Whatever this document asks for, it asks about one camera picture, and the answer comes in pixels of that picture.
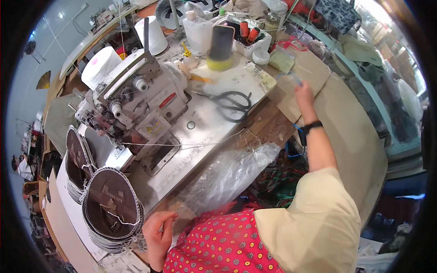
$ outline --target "scissors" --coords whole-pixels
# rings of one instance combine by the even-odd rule
[[[198,96],[207,98],[208,100],[214,102],[218,107],[217,107],[217,111],[218,113],[227,121],[230,122],[235,122],[235,123],[239,123],[242,122],[243,120],[245,120],[247,118],[247,112],[250,109],[250,107],[252,106],[252,103],[250,102],[250,96],[252,96],[252,92],[249,93],[249,96],[246,96],[245,94],[238,92],[238,91],[227,91],[227,92],[223,92],[220,95],[205,95],[205,94],[200,94],[200,93],[196,93],[193,91],[189,91],[190,93],[196,94]],[[242,98],[244,98],[247,101],[247,105],[242,105],[238,102],[236,102],[235,100],[231,99],[229,96],[231,95],[235,95],[235,96],[240,96]],[[233,104],[233,106],[230,105],[226,105],[223,104],[221,102],[221,100],[227,100],[230,103]],[[229,116],[227,116],[224,112],[223,109],[229,109],[229,110],[235,110],[238,112],[242,112],[243,116],[239,119],[233,119],[230,118]]]

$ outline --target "hand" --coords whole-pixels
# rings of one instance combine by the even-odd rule
[[[302,86],[296,86],[296,102],[302,114],[312,111],[314,105],[314,93],[309,85],[309,82],[302,81]]]
[[[164,269],[165,258],[173,237],[172,223],[178,216],[174,211],[155,212],[142,227],[150,266],[157,272]]]

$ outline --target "red thread spool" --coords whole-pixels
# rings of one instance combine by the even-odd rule
[[[260,29],[259,28],[252,28],[252,30],[249,33],[249,36],[247,37],[248,42],[253,42],[258,34],[260,33]]]
[[[247,38],[249,36],[249,26],[246,21],[240,22],[240,36],[243,38]]]

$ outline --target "stack of insoles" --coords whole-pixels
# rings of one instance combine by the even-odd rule
[[[91,241],[109,253],[121,253],[141,232],[144,207],[120,171],[98,169],[88,183],[82,214]]]
[[[65,171],[68,176],[67,190],[71,198],[76,203],[81,204],[80,197],[95,171],[94,160],[86,139],[79,135],[72,125],[69,126],[67,132],[66,146]]]

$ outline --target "beige shirt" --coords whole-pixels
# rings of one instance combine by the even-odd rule
[[[255,211],[261,241],[286,272],[354,272],[361,221],[338,171],[305,174],[288,209]]]

